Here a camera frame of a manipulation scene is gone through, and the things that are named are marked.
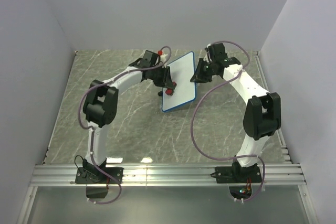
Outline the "red whiteboard eraser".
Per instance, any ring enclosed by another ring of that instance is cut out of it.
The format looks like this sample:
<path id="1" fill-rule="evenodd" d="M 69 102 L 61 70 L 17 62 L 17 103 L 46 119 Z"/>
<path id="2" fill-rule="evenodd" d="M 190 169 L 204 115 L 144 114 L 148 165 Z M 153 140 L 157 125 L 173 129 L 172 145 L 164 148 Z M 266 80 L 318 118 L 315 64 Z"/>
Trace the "red whiteboard eraser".
<path id="1" fill-rule="evenodd" d="M 174 90 L 173 90 L 173 89 L 166 89 L 166 90 L 165 90 L 165 94 L 166 94 L 166 95 L 173 95 L 173 93 L 174 93 Z"/>

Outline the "blue framed small whiteboard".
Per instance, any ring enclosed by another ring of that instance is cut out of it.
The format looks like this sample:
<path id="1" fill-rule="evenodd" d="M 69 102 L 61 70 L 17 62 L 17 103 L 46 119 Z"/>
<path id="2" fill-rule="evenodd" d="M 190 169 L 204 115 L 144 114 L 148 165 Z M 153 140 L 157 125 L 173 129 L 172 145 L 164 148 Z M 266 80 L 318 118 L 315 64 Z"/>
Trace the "blue framed small whiteboard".
<path id="1" fill-rule="evenodd" d="M 196 83 L 190 79 L 195 72 L 195 55 L 192 51 L 173 60 L 168 64 L 172 81 L 176 87 L 172 95 L 168 95 L 167 89 L 163 89 L 162 111 L 168 112 L 196 99 Z"/>

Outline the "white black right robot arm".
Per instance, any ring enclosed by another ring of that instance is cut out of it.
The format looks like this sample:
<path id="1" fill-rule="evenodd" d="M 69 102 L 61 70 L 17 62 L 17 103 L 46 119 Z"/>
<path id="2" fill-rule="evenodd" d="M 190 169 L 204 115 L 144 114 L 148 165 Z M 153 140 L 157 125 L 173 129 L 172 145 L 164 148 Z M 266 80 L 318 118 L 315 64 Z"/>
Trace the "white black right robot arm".
<path id="1" fill-rule="evenodd" d="M 281 127 L 281 98 L 261 87 L 245 70 L 246 65 L 229 57 L 223 41 L 209 44 L 207 56 L 198 61 L 190 81 L 208 83 L 219 76 L 224 84 L 230 84 L 243 99 L 246 110 L 243 118 L 245 138 L 232 160 L 232 177 L 245 181 L 255 172 L 263 147 Z"/>

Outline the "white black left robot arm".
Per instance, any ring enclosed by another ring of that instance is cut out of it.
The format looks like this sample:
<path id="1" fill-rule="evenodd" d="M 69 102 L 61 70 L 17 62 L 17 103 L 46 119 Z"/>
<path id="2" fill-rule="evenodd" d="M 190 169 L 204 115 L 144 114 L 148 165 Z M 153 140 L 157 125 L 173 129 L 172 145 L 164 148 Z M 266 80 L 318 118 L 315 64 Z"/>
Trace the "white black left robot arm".
<path id="1" fill-rule="evenodd" d="M 146 50 L 141 58 L 130 63 L 121 73 L 105 80 L 93 80 L 83 95 L 78 111 L 78 121 L 83 129 L 89 131 L 88 151 L 83 159 L 83 169 L 94 183 L 104 181 L 107 156 L 105 145 L 107 126 L 112 123 L 118 107 L 118 97 L 130 87 L 144 80 L 152 80 L 160 88 L 174 90 L 170 67 L 172 50 L 164 46 L 158 52 Z"/>

